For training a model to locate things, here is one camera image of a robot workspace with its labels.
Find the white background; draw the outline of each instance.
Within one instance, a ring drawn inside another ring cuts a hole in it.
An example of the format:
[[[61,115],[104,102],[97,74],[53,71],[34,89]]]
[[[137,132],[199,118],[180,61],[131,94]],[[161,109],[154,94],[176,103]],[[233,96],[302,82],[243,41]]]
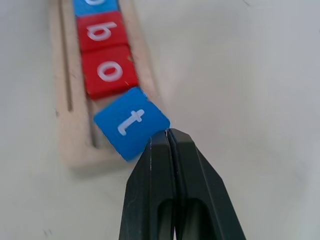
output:
[[[320,239],[320,1],[135,2],[172,125],[247,239]],[[118,239],[134,165],[61,161],[47,1],[3,1],[0,33],[0,239]]]

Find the white letter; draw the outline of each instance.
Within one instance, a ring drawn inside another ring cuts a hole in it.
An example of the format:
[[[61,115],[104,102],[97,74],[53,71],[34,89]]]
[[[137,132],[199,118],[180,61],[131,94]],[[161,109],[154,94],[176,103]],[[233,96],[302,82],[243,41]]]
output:
[[[111,74],[105,74],[108,69],[115,68],[115,72]],[[97,69],[99,77],[105,82],[114,82],[122,77],[123,71],[121,66],[115,61],[106,61],[101,63]]]
[[[100,5],[103,4],[105,2],[105,0],[85,0],[85,2],[89,5]]]
[[[86,29],[88,29],[88,37],[91,38],[94,41],[103,41],[108,39],[111,36],[111,28],[115,28],[117,24],[115,24],[113,21],[101,23],[97,25],[88,26]],[[100,33],[98,35],[95,34],[95,32],[103,30],[103,33]]]
[[[126,129],[135,121],[137,121],[138,123],[141,123],[142,122],[141,116],[143,114],[145,114],[145,111],[143,109],[140,109],[138,111],[132,111],[131,116],[118,126],[119,133],[122,136],[127,135]]]

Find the blue letter tile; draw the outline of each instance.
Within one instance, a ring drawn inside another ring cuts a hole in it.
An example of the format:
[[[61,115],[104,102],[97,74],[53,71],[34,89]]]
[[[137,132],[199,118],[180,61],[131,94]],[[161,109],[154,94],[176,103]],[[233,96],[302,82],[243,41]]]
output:
[[[73,0],[73,8],[77,17],[119,10],[117,0]]]
[[[138,87],[98,112],[94,121],[127,161],[144,151],[152,135],[170,127],[169,119]]]

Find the red letter tile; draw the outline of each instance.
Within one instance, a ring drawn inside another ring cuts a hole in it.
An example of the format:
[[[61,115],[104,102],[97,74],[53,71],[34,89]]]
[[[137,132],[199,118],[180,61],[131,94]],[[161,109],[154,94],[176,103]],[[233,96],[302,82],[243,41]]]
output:
[[[82,52],[128,44],[121,13],[112,11],[77,18]]]
[[[82,68],[86,92],[93,100],[123,93],[139,84],[126,45],[84,53]]]

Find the groove in wooden rack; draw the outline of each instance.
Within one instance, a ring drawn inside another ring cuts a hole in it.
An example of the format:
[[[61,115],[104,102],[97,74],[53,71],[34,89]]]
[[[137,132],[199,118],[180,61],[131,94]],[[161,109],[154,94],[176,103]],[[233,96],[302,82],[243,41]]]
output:
[[[60,29],[61,29],[61,43],[62,43],[61,50],[62,50],[62,59],[63,59],[63,72],[64,72],[64,76],[65,76],[66,104],[67,104],[68,111],[72,112],[72,110],[73,110],[72,91],[71,91],[71,84],[70,84],[69,59],[68,59],[68,54],[67,54],[65,18],[64,18],[62,1],[63,0],[58,0],[59,23],[60,23]]]

